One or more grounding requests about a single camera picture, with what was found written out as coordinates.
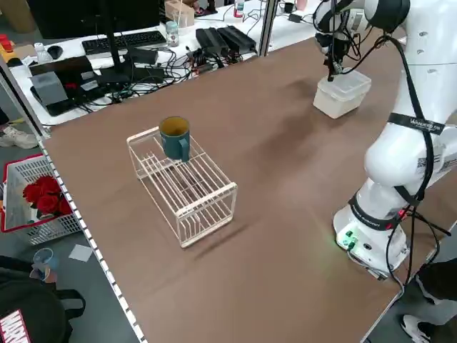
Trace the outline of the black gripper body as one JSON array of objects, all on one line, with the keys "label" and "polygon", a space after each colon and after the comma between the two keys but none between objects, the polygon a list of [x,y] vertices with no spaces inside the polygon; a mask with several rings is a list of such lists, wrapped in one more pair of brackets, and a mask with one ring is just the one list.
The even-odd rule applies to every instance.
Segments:
[{"label": "black gripper body", "polygon": [[341,63],[351,48],[352,36],[349,34],[332,34],[330,38],[330,59]]}]

